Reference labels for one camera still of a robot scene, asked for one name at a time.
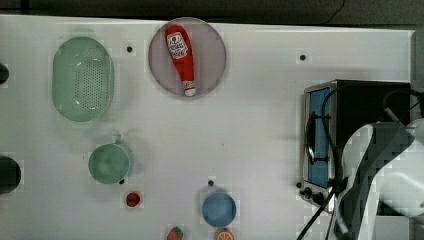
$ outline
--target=green basket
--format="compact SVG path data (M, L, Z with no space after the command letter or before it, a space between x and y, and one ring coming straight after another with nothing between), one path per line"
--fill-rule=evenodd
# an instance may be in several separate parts
M55 108L74 122L98 118L113 98L113 63L106 49L87 37L60 46L53 61Z

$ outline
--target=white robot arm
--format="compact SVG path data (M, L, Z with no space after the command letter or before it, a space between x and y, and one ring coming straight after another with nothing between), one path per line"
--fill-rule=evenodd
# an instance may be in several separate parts
M358 129L342 168L347 184L335 198L328 239L372 240L378 201L407 217L424 213L424 119Z

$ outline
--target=blue bowl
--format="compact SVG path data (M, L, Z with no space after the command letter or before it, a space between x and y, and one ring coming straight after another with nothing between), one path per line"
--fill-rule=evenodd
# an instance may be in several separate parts
M210 194L202 207L203 218L216 228L229 225L236 217L236 212L237 207L233 198L223 192Z

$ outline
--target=gray plate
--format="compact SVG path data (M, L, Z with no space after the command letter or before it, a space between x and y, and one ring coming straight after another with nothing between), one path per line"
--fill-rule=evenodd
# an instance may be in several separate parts
M219 33L196 18L178 18L164 25L155 34L149 48L149 65L156 81L166 90L185 96L180 76L165 43L165 29L177 24L187 31L193 48L196 95L214 89L225 70L225 45Z

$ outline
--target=white table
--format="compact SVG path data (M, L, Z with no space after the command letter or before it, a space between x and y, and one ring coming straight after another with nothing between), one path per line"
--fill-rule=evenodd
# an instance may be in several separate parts
M0 62L11 73L0 88L0 151L24 170L23 184L0 196L0 239L165 239L174 225L185 240L213 239L199 213L209 178L239 205L237 239L295 239L316 211L295 188L303 89L410 80L411 31L212 24L227 47L223 79L203 97L176 97L147 62L164 23L0 16ZM54 54L77 28L92 29L115 63L113 104L91 128L51 100ZM133 172L124 185L96 184L88 156L115 132L134 153ZM124 207L128 191L144 192L144 208ZM328 221L307 239L321 239Z

